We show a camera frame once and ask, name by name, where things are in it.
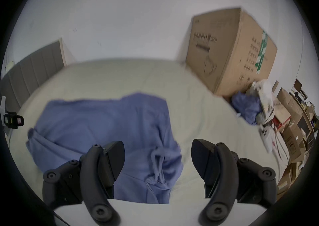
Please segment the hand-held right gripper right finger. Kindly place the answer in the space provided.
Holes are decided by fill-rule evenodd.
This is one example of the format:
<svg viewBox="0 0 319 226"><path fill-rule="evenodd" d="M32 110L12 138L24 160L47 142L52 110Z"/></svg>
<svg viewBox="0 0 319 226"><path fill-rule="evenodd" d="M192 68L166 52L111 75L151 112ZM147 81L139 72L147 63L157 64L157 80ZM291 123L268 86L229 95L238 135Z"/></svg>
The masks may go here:
<svg viewBox="0 0 319 226"><path fill-rule="evenodd" d="M198 217L200 225L221 225L236 200L266 209L275 204L277 185L272 168L239 158L224 143L213 144L203 139L193 140L191 158L204 180L205 198L209 199Z"/></svg>

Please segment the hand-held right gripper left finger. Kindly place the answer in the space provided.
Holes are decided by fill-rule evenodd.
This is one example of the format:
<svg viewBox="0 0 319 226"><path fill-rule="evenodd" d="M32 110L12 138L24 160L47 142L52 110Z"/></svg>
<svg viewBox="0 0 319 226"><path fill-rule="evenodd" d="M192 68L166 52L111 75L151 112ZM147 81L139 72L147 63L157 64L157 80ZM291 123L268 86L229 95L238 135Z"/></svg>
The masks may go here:
<svg viewBox="0 0 319 226"><path fill-rule="evenodd" d="M109 203L114 183L125 162L122 141L94 144L79 160L67 161L43 174L42 197L51 209L84 202L98 225L120 225L121 218Z"/></svg>

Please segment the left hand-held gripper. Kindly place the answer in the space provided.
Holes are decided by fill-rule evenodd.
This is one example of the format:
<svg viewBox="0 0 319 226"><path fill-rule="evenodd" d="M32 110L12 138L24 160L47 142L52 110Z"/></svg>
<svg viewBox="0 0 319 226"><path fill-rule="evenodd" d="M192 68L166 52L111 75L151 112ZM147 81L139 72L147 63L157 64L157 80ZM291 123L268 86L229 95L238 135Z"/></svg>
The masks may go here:
<svg viewBox="0 0 319 226"><path fill-rule="evenodd" d="M16 112L6 112L6 97L2 96L0 104L0 118L2 126L8 128L18 128L24 125L24 118Z"/></svg>

